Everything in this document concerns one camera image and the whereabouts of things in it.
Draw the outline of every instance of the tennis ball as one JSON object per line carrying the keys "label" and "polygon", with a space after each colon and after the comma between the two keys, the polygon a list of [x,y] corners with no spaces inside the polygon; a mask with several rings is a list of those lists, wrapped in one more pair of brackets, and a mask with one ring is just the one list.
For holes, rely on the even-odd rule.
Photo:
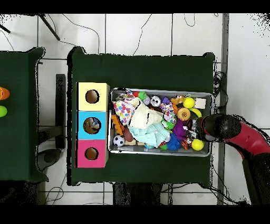
{"label": "tennis ball", "polygon": [[185,99],[183,106],[189,109],[189,108],[192,108],[194,104],[195,104],[194,99],[191,97],[188,97]]}
{"label": "tennis ball", "polygon": [[0,117],[4,117],[7,114],[7,109],[4,106],[0,106]]}
{"label": "tennis ball", "polygon": [[196,151],[200,151],[202,150],[202,148],[204,147],[204,142],[198,139],[195,139],[192,141],[191,144],[192,148]]}

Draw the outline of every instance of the table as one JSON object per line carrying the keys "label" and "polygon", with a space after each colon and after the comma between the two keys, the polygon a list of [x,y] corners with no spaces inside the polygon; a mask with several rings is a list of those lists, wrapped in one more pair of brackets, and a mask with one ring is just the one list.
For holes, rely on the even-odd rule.
{"label": "table", "polygon": [[103,169],[75,168],[76,82],[125,87],[213,93],[215,56],[123,56],[85,54],[74,47],[68,57],[67,184],[78,182],[201,183],[210,185],[210,156],[161,156],[110,153]]}

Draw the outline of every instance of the dark green table cover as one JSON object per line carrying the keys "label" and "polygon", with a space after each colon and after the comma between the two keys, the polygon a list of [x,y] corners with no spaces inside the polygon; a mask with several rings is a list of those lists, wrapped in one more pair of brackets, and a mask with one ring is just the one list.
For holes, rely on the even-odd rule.
{"label": "dark green table cover", "polygon": [[7,108],[0,117],[0,180],[47,180],[36,167],[36,64],[43,54],[43,48],[0,52],[0,86],[11,93],[0,100]]}
{"label": "dark green table cover", "polygon": [[110,153],[103,169],[75,168],[76,82],[105,82],[111,88],[139,88],[213,93],[213,62],[215,56],[175,55],[123,56],[85,54],[74,47],[67,57],[69,101],[68,131],[71,167],[68,165],[68,184],[78,182],[156,182],[210,184],[210,156],[162,156]]}

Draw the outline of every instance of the hole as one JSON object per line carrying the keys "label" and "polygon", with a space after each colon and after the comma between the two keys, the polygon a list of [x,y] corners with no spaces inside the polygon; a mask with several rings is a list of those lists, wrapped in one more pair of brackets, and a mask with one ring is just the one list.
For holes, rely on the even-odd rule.
{"label": "hole", "polygon": [[88,103],[95,104],[99,101],[99,93],[94,89],[88,90],[85,94],[85,99]]}
{"label": "hole", "polygon": [[96,134],[101,128],[100,121],[95,117],[89,117],[83,122],[83,129],[88,134]]}
{"label": "hole", "polygon": [[84,156],[88,160],[96,160],[99,156],[99,151],[94,147],[90,147],[85,150]]}

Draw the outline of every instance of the metal tray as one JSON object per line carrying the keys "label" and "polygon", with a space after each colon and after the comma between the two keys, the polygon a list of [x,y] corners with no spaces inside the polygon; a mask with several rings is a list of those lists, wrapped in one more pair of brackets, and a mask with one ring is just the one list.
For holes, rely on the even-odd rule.
{"label": "metal tray", "polygon": [[[164,91],[164,90],[149,90],[149,89],[130,89],[131,91],[144,91],[149,97],[155,96],[166,96],[168,98],[175,97],[176,95],[185,96],[190,94],[191,97],[204,98],[206,99],[206,107],[202,110],[202,116],[211,115],[214,112],[214,97],[212,94],[205,92],[184,92],[184,91]],[[122,92],[120,88],[114,88],[111,90],[111,100],[115,101],[116,96],[119,92]],[[113,128],[113,123],[111,120],[111,110],[109,112],[109,128],[108,128],[108,149],[111,153],[130,153],[130,154],[152,154],[152,155],[173,155],[173,156],[208,156],[212,149],[211,142],[204,142],[204,148],[200,151],[195,151],[192,148],[185,150],[180,148],[177,151],[171,150],[160,150],[160,148],[147,149],[141,145],[124,145],[122,147],[116,147],[113,144],[113,138],[117,135],[115,129]]]}

